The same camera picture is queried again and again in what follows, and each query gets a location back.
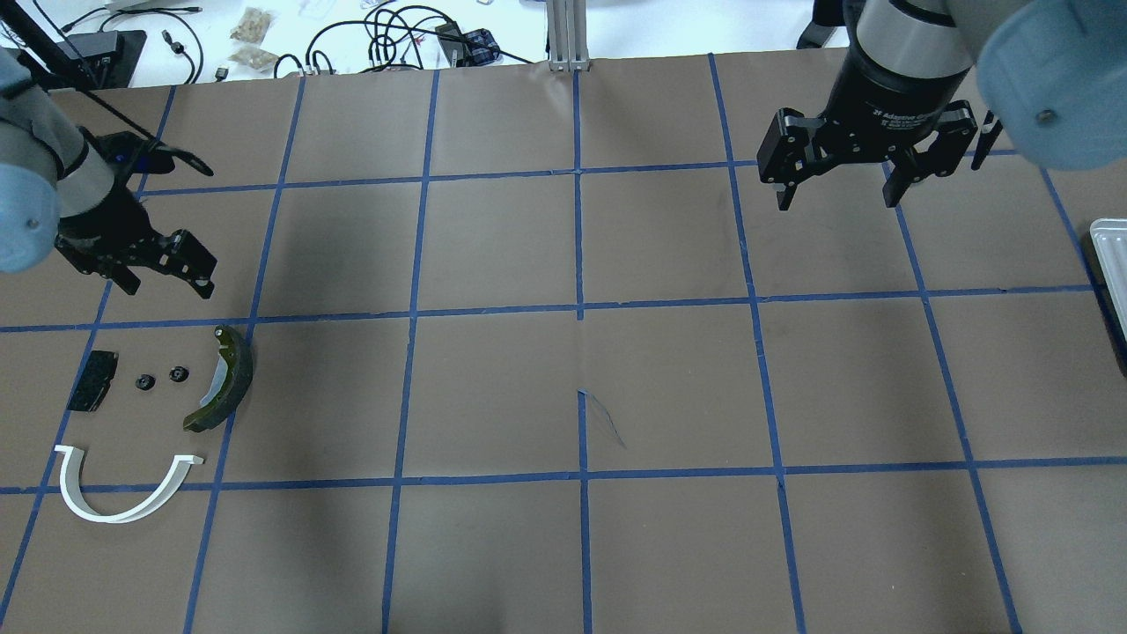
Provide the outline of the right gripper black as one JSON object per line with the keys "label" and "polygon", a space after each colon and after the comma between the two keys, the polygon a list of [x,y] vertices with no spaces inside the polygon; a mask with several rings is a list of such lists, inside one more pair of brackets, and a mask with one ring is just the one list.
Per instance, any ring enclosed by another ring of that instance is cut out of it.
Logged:
{"label": "right gripper black", "polygon": [[968,74],[907,77],[875,62],[844,62],[818,115],[778,109],[756,155],[760,182],[774,188],[786,212],[809,178],[889,161],[882,196],[896,208],[913,185],[961,164],[978,131],[970,102],[953,96]]}

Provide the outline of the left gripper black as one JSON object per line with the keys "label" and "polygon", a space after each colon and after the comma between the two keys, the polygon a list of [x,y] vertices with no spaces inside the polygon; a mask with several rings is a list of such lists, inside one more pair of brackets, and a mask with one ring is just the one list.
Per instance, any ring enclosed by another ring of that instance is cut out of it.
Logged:
{"label": "left gripper black", "polygon": [[54,248],[77,273],[107,278],[128,296],[136,296],[141,286],[133,268],[180,278],[201,300],[215,291],[218,258],[187,230],[157,232],[124,185],[113,186],[94,208],[60,218]]}

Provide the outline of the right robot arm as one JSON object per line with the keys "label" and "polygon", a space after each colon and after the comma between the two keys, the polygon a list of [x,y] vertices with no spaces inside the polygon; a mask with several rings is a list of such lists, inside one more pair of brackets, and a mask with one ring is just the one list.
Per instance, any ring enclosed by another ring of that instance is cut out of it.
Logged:
{"label": "right robot arm", "polygon": [[1035,166],[1092,170],[1124,158],[1122,1],[816,1],[814,25],[849,47],[814,116],[777,111],[758,177],[790,208],[840,166],[889,161],[882,196],[980,168],[999,134]]}

